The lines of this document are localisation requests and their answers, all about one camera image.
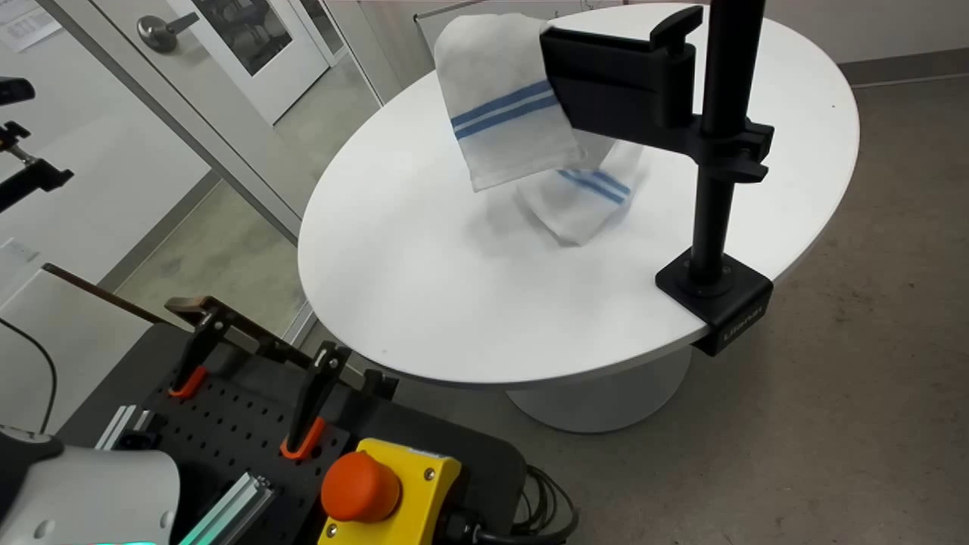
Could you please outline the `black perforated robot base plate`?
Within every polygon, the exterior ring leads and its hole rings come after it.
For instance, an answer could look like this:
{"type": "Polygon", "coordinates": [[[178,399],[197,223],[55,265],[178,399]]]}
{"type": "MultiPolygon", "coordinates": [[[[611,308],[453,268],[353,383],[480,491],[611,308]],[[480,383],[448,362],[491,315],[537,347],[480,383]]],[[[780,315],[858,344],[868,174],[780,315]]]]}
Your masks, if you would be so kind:
{"type": "Polygon", "coordinates": [[[526,480],[526,460],[519,449],[399,406],[398,382],[376,368],[362,373],[362,379],[352,379],[343,368],[320,407],[327,422],[320,441],[308,460],[289,464],[278,444],[308,366],[312,356],[230,308],[204,302],[178,326],[168,322],[151,324],[68,419],[62,437],[95,449],[117,406],[151,407],[151,425],[141,432],[123,432],[116,449],[160,450],[177,460],[182,471],[178,536],[241,471],[254,471],[276,487],[276,497],[232,545],[318,545],[327,521],[320,478],[360,440],[399,441],[462,464],[432,545],[487,545],[514,532],[526,480]],[[192,399],[174,399],[168,386],[177,379],[178,356],[208,311],[222,311],[226,322],[225,338],[206,361],[208,379],[192,399]]]}

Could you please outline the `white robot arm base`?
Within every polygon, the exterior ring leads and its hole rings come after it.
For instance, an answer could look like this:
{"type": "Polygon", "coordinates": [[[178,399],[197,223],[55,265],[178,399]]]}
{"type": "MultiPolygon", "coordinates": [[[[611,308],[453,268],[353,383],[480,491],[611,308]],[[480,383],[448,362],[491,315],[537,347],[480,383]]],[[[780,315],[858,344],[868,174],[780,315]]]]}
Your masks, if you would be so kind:
{"type": "Polygon", "coordinates": [[[169,455],[0,429],[0,545],[169,545],[178,492],[169,455]]]}

